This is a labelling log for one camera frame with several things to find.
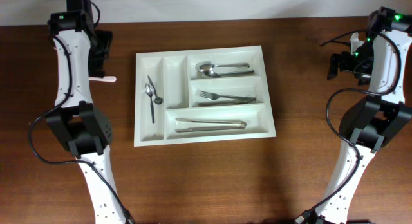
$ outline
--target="fork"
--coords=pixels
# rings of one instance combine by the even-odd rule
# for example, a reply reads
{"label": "fork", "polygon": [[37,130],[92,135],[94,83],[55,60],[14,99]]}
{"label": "fork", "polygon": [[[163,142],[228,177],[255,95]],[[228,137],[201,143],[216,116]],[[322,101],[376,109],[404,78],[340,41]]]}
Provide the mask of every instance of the fork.
{"label": "fork", "polygon": [[219,98],[231,98],[237,100],[246,100],[250,99],[250,97],[239,97],[239,96],[231,96],[231,95],[218,95],[217,93],[209,93],[206,91],[200,91],[200,96],[203,98],[207,98],[209,100],[217,100]]}

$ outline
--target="metal spoon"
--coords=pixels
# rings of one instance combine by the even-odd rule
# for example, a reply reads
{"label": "metal spoon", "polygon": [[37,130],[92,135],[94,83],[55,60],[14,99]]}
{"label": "metal spoon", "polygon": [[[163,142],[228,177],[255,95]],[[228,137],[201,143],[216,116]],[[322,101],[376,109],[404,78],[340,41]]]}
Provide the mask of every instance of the metal spoon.
{"label": "metal spoon", "polygon": [[211,72],[215,67],[238,67],[238,68],[249,68],[249,63],[234,63],[234,64],[222,64],[216,65],[212,64],[210,61],[199,62],[195,65],[197,71],[201,73]]}
{"label": "metal spoon", "polygon": [[204,74],[207,77],[211,77],[211,78],[218,78],[218,77],[224,77],[224,76],[230,76],[230,75],[246,75],[246,74],[252,74],[254,73],[254,70],[249,70],[249,71],[239,71],[239,72],[231,72],[231,73],[216,73],[213,71],[209,71],[209,72],[204,72]]}
{"label": "metal spoon", "polygon": [[152,101],[152,96],[154,92],[154,88],[150,84],[146,84],[146,87],[144,88],[144,91],[146,92],[146,95],[149,95],[150,97],[150,110],[152,111],[152,123],[155,123],[155,111],[153,108],[153,101]]}
{"label": "metal spoon", "polygon": [[155,104],[158,104],[158,105],[162,104],[163,99],[160,98],[159,96],[157,96],[155,85],[153,85],[153,82],[152,82],[152,80],[150,79],[149,76],[147,76],[147,78],[149,79],[150,85],[152,85],[152,87],[153,87],[153,93],[154,93],[154,95],[155,95],[155,97],[156,97],[156,98],[154,98]]}

